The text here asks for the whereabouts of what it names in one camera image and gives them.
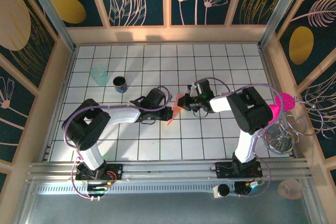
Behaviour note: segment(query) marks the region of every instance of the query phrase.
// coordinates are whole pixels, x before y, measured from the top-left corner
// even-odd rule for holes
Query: transparent cup
[[[91,68],[90,75],[93,80],[101,87],[106,86],[109,79],[107,78],[107,71],[105,67],[95,66]]]

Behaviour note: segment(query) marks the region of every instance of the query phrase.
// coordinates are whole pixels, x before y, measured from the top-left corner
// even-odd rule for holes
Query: grid line
[[[170,90],[172,95],[176,95],[175,92],[177,93],[185,93],[182,92],[184,91],[184,86],[186,86],[187,84],[191,84],[194,81],[197,81],[197,78],[201,79],[203,77],[215,77],[215,73],[221,74],[221,71],[226,71],[226,73],[224,73],[224,78],[225,78],[225,82],[231,82],[229,83],[229,85],[233,85],[236,87],[239,86],[244,86],[250,83],[246,83],[246,84],[235,84],[235,81],[233,80],[233,73],[236,70],[245,70],[248,71],[248,76],[249,79],[247,79],[247,75],[246,78],[240,78],[237,79],[237,82],[251,82],[251,77],[253,77],[253,79],[256,79],[258,77],[258,74],[261,74],[260,70],[263,70],[265,72],[265,65],[264,62],[262,61],[262,66],[261,65],[257,65],[254,64],[254,62],[256,62],[258,59],[250,59],[248,60],[248,58],[246,58],[245,53],[241,56],[244,57],[244,61],[246,64],[246,69],[232,69],[230,66],[230,62],[228,62],[228,65],[221,65],[221,66],[228,66],[228,68],[226,69],[214,69],[214,68],[224,68],[218,65],[214,65],[215,64],[215,59],[216,57],[227,57],[227,59],[231,59],[234,63],[238,62],[238,61],[242,61],[242,59],[238,59],[237,61],[235,61],[234,58],[229,58],[229,57],[237,57],[237,56],[224,56],[225,52],[227,52],[227,47],[224,45],[224,47],[221,48],[221,51],[223,51],[223,53],[221,53],[221,51],[219,53],[216,53],[216,55],[223,55],[223,56],[212,56],[212,52],[211,52],[211,47],[209,44],[203,44],[202,48],[200,47],[194,47],[193,44],[192,45],[192,50],[193,50],[193,56],[191,56],[191,48],[190,48],[190,56],[179,56],[178,55],[178,49],[177,46],[172,46],[172,47],[167,47],[165,48],[165,56],[169,56],[169,55],[174,55],[174,57],[162,57],[162,48],[160,46],[160,49],[157,50],[155,49],[155,54],[151,54],[151,55],[157,55],[159,54],[158,57],[145,57],[145,47],[143,46],[138,47],[138,48],[132,48],[132,52],[130,54],[129,52],[129,46],[125,46],[122,50],[122,52],[120,53],[126,53],[125,57],[118,57],[118,55],[113,55],[113,57],[111,56],[112,54],[112,47],[110,48],[110,58],[108,58],[108,66],[110,65],[111,61],[113,59],[125,59],[123,60],[123,62],[119,63],[119,64],[123,64],[124,63],[124,67],[122,67],[122,69],[120,69],[120,65],[119,65],[119,69],[121,71],[108,71],[108,74],[111,75],[122,75],[124,74],[124,76],[126,76],[127,73],[129,73],[130,75],[133,75],[135,77],[138,77],[138,75],[135,72],[138,72],[139,74],[141,74],[141,78],[135,78],[135,82],[132,82],[132,85],[129,85],[129,87],[133,87],[131,88],[131,92],[130,94],[119,94],[118,95],[118,99],[121,97],[121,100],[118,102],[117,100],[115,100],[113,98],[114,93],[111,93],[112,98],[110,101],[113,102],[105,102],[108,104],[120,104],[120,103],[126,103],[128,101],[124,101],[124,99],[126,99],[125,96],[129,97],[132,94],[136,95],[139,91],[141,92],[141,95],[143,95],[143,92],[145,89],[149,89],[150,87],[157,87],[158,85],[162,85],[164,83],[169,83],[165,86],[167,86],[167,88]],[[141,55],[141,51],[139,50],[139,48],[142,49],[142,57],[133,57],[133,56],[140,56]],[[195,50],[199,51],[209,51],[209,55],[207,56],[195,56]],[[76,68],[76,70],[87,70],[89,69],[89,63],[91,68],[93,66],[94,63],[94,54],[97,51],[97,47],[95,46],[94,49],[91,50],[91,53],[93,51],[93,57],[92,58],[83,58],[82,60],[86,60],[86,61],[78,61],[78,66]],[[130,64],[132,60],[137,61],[138,63],[141,63],[142,60],[142,65],[138,65],[138,70],[128,70],[127,69],[127,63]],[[253,68],[248,68],[247,66],[247,62],[251,62],[250,66],[252,66]],[[87,85],[83,87],[83,83],[76,81],[76,79],[81,78],[82,76],[86,76],[87,73],[89,74],[90,71],[74,71],[75,70],[75,65],[73,67],[72,73],[71,73],[71,78],[69,81],[69,85],[70,82],[73,80],[73,84],[77,85],[77,86],[71,86],[72,89],[70,89],[69,87],[67,88],[67,93],[65,95],[65,100],[63,101],[63,107],[61,108],[60,111],[60,115],[58,118],[58,127],[57,127],[57,131],[54,133],[54,137],[53,137],[53,146],[50,150],[50,155],[48,157],[49,160],[52,161],[57,161],[58,158],[62,158],[62,153],[60,153],[61,151],[64,151],[64,155],[66,155],[68,159],[73,159],[73,157],[76,155],[75,152],[70,152],[69,149],[62,149],[62,144],[60,143],[62,141],[61,139],[61,124],[64,121],[66,114],[63,115],[63,113],[65,112],[65,110],[67,110],[67,108],[65,108],[66,104],[73,104],[73,105],[68,105],[71,107],[75,107],[76,104],[80,105],[80,103],[82,102],[81,96],[84,93],[84,99],[87,96],[88,92],[90,92],[90,89],[88,90],[89,87],[97,87],[96,85],[93,84],[93,82],[90,81],[90,75],[87,81]],[[157,72],[157,74],[155,75],[155,80],[151,80],[150,78],[153,79],[154,76],[154,72]],[[161,78],[165,76],[165,79],[167,79],[167,81],[161,80]],[[211,82],[214,84],[214,87],[211,87],[214,89],[214,91],[217,93],[219,93],[219,89],[222,89],[224,86],[221,83],[217,83],[216,81]],[[106,91],[110,91],[110,88],[113,87],[112,82],[110,81],[103,89],[103,94],[102,94],[102,98],[103,101],[106,99],[108,100],[108,95],[106,94]],[[73,88],[81,88],[78,89],[78,91],[80,91],[79,94],[75,94],[76,93],[76,89],[73,90]],[[207,131],[206,132],[206,128],[202,129],[202,125],[211,125],[210,121],[206,121],[206,120],[219,120],[220,124],[218,122],[216,122],[216,124],[218,125],[217,127],[221,127],[221,130],[217,130],[216,135],[212,134],[211,131]],[[181,151],[181,156],[178,155],[177,157],[180,159],[200,159],[201,155],[203,155],[203,159],[206,159],[205,154],[207,154],[207,157],[210,155],[211,153],[215,153],[216,148],[218,148],[218,145],[224,145],[224,152],[225,155],[223,155],[223,157],[226,158],[230,158],[230,152],[234,151],[233,146],[234,144],[236,144],[236,141],[238,141],[239,136],[235,136],[238,133],[232,134],[230,131],[228,131],[227,128],[223,128],[223,119],[227,119],[227,120],[233,120],[234,117],[231,114],[228,115],[221,115],[220,113],[217,115],[213,115],[212,116],[208,116],[206,118],[198,118],[198,116],[194,117],[192,112],[186,112],[184,111],[184,113],[180,113],[179,118],[175,119],[175,126],[172,126],[172,129],[174,129],[174,127],[176,127],[175,129],[179,130],[179,136],[176,134],[171,134],[169,132],[169,127],[167,128],[167,132],[165,129],[165,132],[161,133],[161,131],[163,130],[164,124],[161,125],[161,122],[157,122],[159,123],[159,126],[155,126],[155,134],[156,135],[151,135],[152,131],[151,131],[151,127],[148,128],[149,131],[147,131],[147,129],[144,131],[145,134],[150,134],[151,137],[153,137],[152,139],[150,139],[150,137],[147,137],[146,139],[142,139],[140,138],[141,135],[141,124],[137,124],[138,128],[136,128],[136,125],[134,125],[135,129],[135,134],[134,137],[131,135],[123,135],[121,136],[121,130],[123,128],[123,126],[121,126],[120,124],[118,125],[118,127],[115,127],[116,129],[113,128],[113,135],[106,135],[103,139],[99,139],[99,141],[109,141],[109,142],[105,142],[105,146],[115,146],[115,158],[114,160],[108,160],[108,161],[122,161],[126,159],[129,160],[139,160],[139,158],[143,159],[143,154],[145,154],[146,157],[146,153],[144,153],[144,151],[147,151],[147,149],[144,148],[140,148],[140,142],[141,143],[145,143],[147,140],[150,141],[159,141],[159,144],[153,145],[153,147],[150,147],[151,145],[149,145],[147,143],[147,147],[149,146],[149,150],[148,151],[154,151],[155,153],[157,153],[158,149],[159,149],[159,155],[156,156],[155,158],[158,158],[156,160],[162,160],[163,155],[164,155],[164,159],[167,160],[169,159],[169,155],[173,154],[174,152],[178,153],[179,151]],[[196,129],[197,132],[194,131],[193,128],[190,129],[186,129],[184,127],[187,127],[186,125],[194,125],[193,122],[197,123],[197,128],[200,127],[200,129]],[[194,146],[193,141],[191,141],[191,139],[193,140],[197,140],[195,142],[196,146]],[[126,150],[128,148],[130,149],[130,154],[126,153]],[[262,149],[262,154],[264,156],[270,156],[269,155],[269,151],[266,152],[264,149]]]

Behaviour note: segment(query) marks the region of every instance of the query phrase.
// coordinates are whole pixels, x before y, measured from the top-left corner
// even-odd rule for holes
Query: leaf illustration
[[[112,26],[143,25],[146,0],[110,0],[109,20]]]
[[[336,18],[336,0],[318,0],[310,8],[309,13],[291,20],[308,17],[311,26],[328,27]]]

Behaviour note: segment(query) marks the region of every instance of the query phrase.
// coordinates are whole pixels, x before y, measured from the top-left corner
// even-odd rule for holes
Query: floor tile
[[[182,159],[204,159],[202,139],[182,139]]]
[[[140,139],[159,139],[160,138],[160,122],[154,124],[140,124]]]
[[[126,61],[126,71],[142,71],[142,58],[128,58]]]
[[[242,44],[245,56],[259,56],[259,50],[256,44]]]
[[[201,122],[203,137],[223,137],[219,119],[204,119]]]
[[[66,103],[62,112],[61,120],[65,121],[74,111],[81,105],[81,103]]]
[[[225,44],[210,44],[211,56],[227,56]]]
[[[139,160],[159,160],[160,140],[139,140]]]
[[[111,46],[96,46],[94,58],[110,58]]]
[[[161,139],[161,160],[181,159],[181,139]]]
[[[250,77],[247,70],[232,70],[232,78],[234,84],[250,84]]]
[[[214,70],[215,78],[224,81],[225,84],[232,84],[232,76],[230,70]]]
[[[63,122],[58,123],[58,126],[56,128],[57,132],[56,132],[55,140],[63,140],[64,131],[62,130],[62,124]]]
[[[245,57],[248,69],[264,69],[260,56]]]
[[[108,122],[105,129],[99,136],[99,140],[116,140],[118,139],[119,123]]]
[[[92,59],[77,59],[74,72],[90,72],[91,70]]]
[[[176,45],[161,45],[161,57],[176,57]]]
[[[101,66],[105,68],[105,71],[109,69],[109,61],[110,59],[93,59],[91,69],[96,66]]]
[[[109,62],[109,71],[125,71],[126,59],[125,58],[111,58]]]
[[[128,86],[141,86],[142,71],[126,72],[125,79]]]
[[[210,56],[210,49],[208,44],[194,44],[194,55],[195,56]]]
[[[87,88],[85,100],[86,99],[94,99],[95,102],[101,103],[103,102],[105,87],[89,87]]]
[[[227,159],[232,158],[233,152],[235,152],[237,146],[238,146],[238,137],[233,138],[224,138],[224,144],[225,144],[225,154]]]
[[[69,88],[66,103],[83,103],[86,88]]]
[[[177,82],[177,71],[161,72],[161,85],[176,85]]]
[[[259,157],[269,157],[267,147],[264,145],[262,139],[257,141],[255,152]]]
[[[142,58],[143,57],[143,45],[128,46],[127,58]]]
[[[199,119],[181,120],[181,136],[182,138],[201,138],[201,123]]]
[[[72,73],[69,87],[86,87],[88,85],[90,73]]]
[[[140,123],[121,123],[118,139],[139,139]]]
[[[145,58],[143,60],[143,71],[159,71],[160,58]]]
[[[268,83],[265,71],[263,70],[249,70],[252,83]]]
[[[266,87],[255,87],[264,100],[273,100],[271,91]]]
[[[180,85],[190,85],[196,81],[195,71],[178,71],[178,75]]]
[[[111,58],[126,58],[127,46],[112,46]]]
[[[230,68],[231,69],[247,69],[246,63],[245,63],[245,57],[228,57],[229,58],[229,63],[230,63]]]
[[[169,125],[161,121],[161,138],[181,138],[180,121],[175,119]]]
[[[193,45],[178,45],[177,46],[177,56],[193,57],[194,56]]]
[[[212,62],[210,57],[195,58],[196,70],[212,70]]]
[[[221,119],[223,137],[239,137],[240,128],[235,119]]]
[[[79,47],[77,59],[93,58],[95,46]]]
[[[145,45],[144,57],[160,57],[160,45]]]
[[[118,140],[116,161],[138,160],[138,140]]]
[[[204,78],[212,78],[214,76],[214,72],[212,70],[196,70],[197,81],[200,81]],[[215,83],[215,80],[208,79],[210,85]]]
[[[226,56],[211,57],[213,69],[230,69],[229,61]]]
[[[159,86],[160,85],[160,72],[159,71],[145,71],[142,74],[143,86]]]
[[[130,86],[127,91],[122,94],[122,102],[128,103],[141,96],[141,87]]]
[[[115,161],[117,140],[97,141],[98,150],[107,162]]]
[[[273,152],[271,150],[268,150],[268,153],[269,153],[269,157],[289,157],[288,153],[279,154],[279,153],[275,153],[275,152]]]
[[[178,57],[178,70],[195,70],[195,62],[192,57]]]
[[[203,145],[205,159],[225,158],[223,138],[204,138]]]
[[[241,44],[226,44],[225,46],[228,56],[244,56]]]
[[[161,58],[161,70],[177,70],[177,58]]]
[[[106,87],[104,93],[104,103],[117,102],[121,103],[122,94],[118,93],[114,87]]]
[[[50,162],[68,162],[71,161],[73,148],[67,146],[63,141],[54,141]]]

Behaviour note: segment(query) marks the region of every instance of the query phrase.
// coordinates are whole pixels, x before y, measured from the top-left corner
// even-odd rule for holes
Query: cable
[[[78,110],[77,112],[75,112],[74,114],[72,114],[72,116],[69,117],[67,123],[65,124],[64,126],[64,129],[63,129],[63,140],[64,140],[64,143],[66,145],[68,145],[69,147],[71,148],[74,148],[74,149],[77,149],[75,145],[72,145],[68,142],[67,140],[67,135],[66,135],[66,132],[68,131],[68,128],[69,128],[69,125],[70,123],[73,121],[73,119],[78,116],[80,113],[84,112],[84,111],[88,111],[88,110],[93,110],[93,109],[121,109],[121,108],[133,108],[133,109],[138,109],[138,110],[143,110],[143,111],[149,111],[149,112],[155,112],[155,111],[159,111],[161,109],[164,109],[168,103],[170,102],[171,100],[171,94],[168,90],[168,88],[166,88],[165,86],[158,86],[158,88],[163,88],[167,91],[167,96],[168,96],[168,99],[166,100],[166,102],[159,108],[157,109],[146,109],[146,108],[141,108],[141,107],[138,107],[138,106],[135,106],[135,105],[130,105],[130,104],[125,104],[125,105],[94,105],[94,106],[89,106],[89,107],[86,107],[86,108],[82,108],[80,110]]]
[[[94,200],[94,196],[90,197],[90,196],[85,196],[84,194],[81,194],[79,190],[77,190],[76,186],[75,186],[75,182],[73,181],[73,171],[74,171],[74,167],[77,163],[77,161],[80,160],[79,157],[76,157],[75,158],[75,161],[73,162],[73,165],[72,165],[72,169],[71,169],[71,176],[70,176],[70,180],[71,180],[71,184],[72,184],[72,187],[73,189],[75,190],[75,192],[82,198],[84,199],[90,199],[90,200]]]

